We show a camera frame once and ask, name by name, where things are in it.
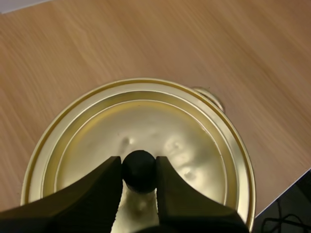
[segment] black cable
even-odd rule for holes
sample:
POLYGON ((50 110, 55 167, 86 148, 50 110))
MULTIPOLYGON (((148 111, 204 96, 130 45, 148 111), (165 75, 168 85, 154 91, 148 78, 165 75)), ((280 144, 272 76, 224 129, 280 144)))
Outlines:
POLYGON ((272 222, 286 223, 286 224, 290 224, 290 225, 293 225, 293 226, 297 226, 297 227, 303 228, 304 231, 307 231, 307 232, 308 232, 308 230, 311 230, 311 226, 308 226, 308 225, 305 225, 305 224, 301 224, 301 223, 298 223, 298 222, 288 221, 288 220, 285 220, 285 219, 277 219, 277 218, 268 217, 268 218, 266 218, 266 220, 267 221, 272 221, 272 222))
POLYGON ((271 218, 271 217, 265 218, 264 221, 262 222, 262 225, 261 225, 261 233, 273 233, 276 229, 278 229, 278 233, 281 233, 282 232, 281 226, 282 226, 283 223, 300 227, 300 228, 303 229, 304 233, 308 233, 308 230, 311 230, 311 226, 303 224, 303 221, 297 215, 288 214, 285 217, 281 217, 282 216, 282 209, 281 209, 281 205, 280 205, 280 200, 278 199, 276 201, 277 201, 277 206, 278 206, 279 218, 271 218), (299 223, 294 222, 294 221, 286 220, 288 217, 291 217, 291 216, 295 217, 299 221, 299 223), (278 224, 275 227, 273 227, 271 230, 265 232, 264 231, 264 226, 265 226, 265 224, 268 221, 278 222, 278 224))

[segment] wooden table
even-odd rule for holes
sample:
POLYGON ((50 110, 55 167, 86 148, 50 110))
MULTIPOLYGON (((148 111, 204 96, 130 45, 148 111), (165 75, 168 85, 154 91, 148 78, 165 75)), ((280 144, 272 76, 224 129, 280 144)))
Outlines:
POLYGON ((57 0, 0 16, 0 210, 83 93, 157 77, 217 94, 251 156, 257 213, 311 167, 309 0, 57 0))

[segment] black rubber ball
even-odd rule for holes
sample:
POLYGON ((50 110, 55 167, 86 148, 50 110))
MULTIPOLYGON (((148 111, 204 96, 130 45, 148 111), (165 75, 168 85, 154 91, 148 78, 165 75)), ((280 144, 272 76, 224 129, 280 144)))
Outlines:
POLYGON ((156 188, 156 159, 144 150, 136 150, 122 163, 122 178, 138 193, 150 193, 156 188))

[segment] gold tin lid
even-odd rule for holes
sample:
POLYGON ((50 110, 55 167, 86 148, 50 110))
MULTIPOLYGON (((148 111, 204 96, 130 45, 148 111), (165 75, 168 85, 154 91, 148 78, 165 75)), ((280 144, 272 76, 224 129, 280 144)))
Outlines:
MULTIPOLYGON (((252 229, 255 181, 250 159, 222 105, 201 88, 157 79, 101 86, 67 107, 39 140, 29 162, 21 204, 79 180, 110 156, 134 150, 167 156, 203 195, 235 208, 252 229)), ((113 233, 158 224, 155 194, 126 185, 113 233)))

